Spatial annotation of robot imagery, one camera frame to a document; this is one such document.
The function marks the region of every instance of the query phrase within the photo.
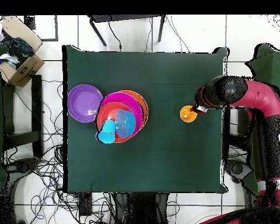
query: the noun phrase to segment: dark green table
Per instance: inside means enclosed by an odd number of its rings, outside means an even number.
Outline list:
[[[68,114],[67,191],[225,192],[221,111],[199,115],[192,123],[179,116],[199,86],[222,74],[225,48],[213,54],[62,50],[68,92],[83,83],[103,96],[133,90],[149,107],[144,128],[127,142],[111,145],[95,139],[94,122],[79,123]]]

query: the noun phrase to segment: blue cup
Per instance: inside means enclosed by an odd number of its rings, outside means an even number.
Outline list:
[[[115,141],[115,122],[106,120],[101,129],[96,133],[96,139],[104,144],[112,144]]]
[[[136,118],[130,111],[119,109],[115,115],[116,132],[120,138],[130,136],[136,129]]]

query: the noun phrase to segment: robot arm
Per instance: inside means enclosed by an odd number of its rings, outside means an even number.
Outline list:
[[[224,105],[256,110],[262,121],[261,149],[264,150],[264,180],[280,178],[280,98],[268,85],[239,76],[219,76],[201,86],[193,110],[206,113]]]

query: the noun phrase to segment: red plate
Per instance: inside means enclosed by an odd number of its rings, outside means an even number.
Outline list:
[[[103,125],[105,120],[113,120],[115,121],[115,115],[117,113],[117,111],[119,109],[123,109],[125,111],[131,111],[131,109],[129,107],[127,107],[125,104],[123,103],[119,103],[119,102],[110,102],[107,103],[106,105],[104,105],[98,112],[97,116],[96,116],[96,128],[97,130],[100,129],[100,127]],[[119,144],[120,142],[124,142],[126,140],[128,140],[130,136],[126,136],[125,138],[120,138],[117,133],[115,133],[115,144]]]

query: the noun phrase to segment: floor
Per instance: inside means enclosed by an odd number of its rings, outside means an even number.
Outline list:
[[[53,122],[62,128],[62,52],[61,45],[73,45],[84,51],[119,51],[119,43],[114,38],[107,23],[98,23],[97,29],[104,37],[107,47],[104,47],[89,24],[87,16],[59,16],[58,15],[58,41],[43,41],[38,49],[37,55],[45,61],[44,66],[37,74],[42,75],[43,81],[43,119],[44,140],[55,132]],[[260,43],[271,43],[280,49],[280,17],[260,16],[260,15],[169,15],[179,36],[188,46],[191,52],[211,53],[216,47],[228,47],[230,55],[227,62],[228,75],[251,76],[251,72],[244,62],[253,57],[254,47]],[[153,52],[178,52],[180,40],[170,27],[168,21],[164,23],[162,41],[158,43],[160,18],[153,18]],[[149,19],[126,20],[112,22],[112,29],[121,40],[122,51],[151,52],[151,30]],[[35,32],[43,39],[55,39],[54,16],[36,16]],[[17,87],[16,90],[23,101],[31,107],[31,82],[24,88]],[[15,95],[15,129],[16,132],[31,131],[31,113],[23,105],[17,95]],[[232,121],[236,122],[236,113],[232,112]],[[231,125],[231,131],[236,132],[236,127]],[[62,137],[52,136],[54,144],[62,144]],[[44,142],[44,149],[52,146],[49,139]],[[50,159],[53,152],[46,154]],[[23,145],[19,148],[13,158],[20,159],[32,156],[32,146]],[[172,215],[179,210],[176,216],[169,216],[169,224],[196,224],[205,221],[216,215],[225,214],[230,211],[242,209],[244,207],[243,190],[240,185],[232,183],[230,177],[225,174],[224,184],[228,187],[228,192],[220,194],[170,194],[170,203],[167,207],[168,215]],[[17,220],[23,219],[29,223],[35,216],[32,210],[39,210],[39,199],[36,195],[41,195],[45,189],[41,178],[31,174],[22,179],[16,189],[15,211]],[[96,200],[102,194],[95,193],[93,199]],[[101,210],[103,200],[94,203],[94,210]],[[78,224],[70,212],[59,209],[52,202],[46,201],[46,205],[41,210],[42,217],[35,219],[33,224],[48,224],[47,220],[55,213],[55,218],[50,224]]]

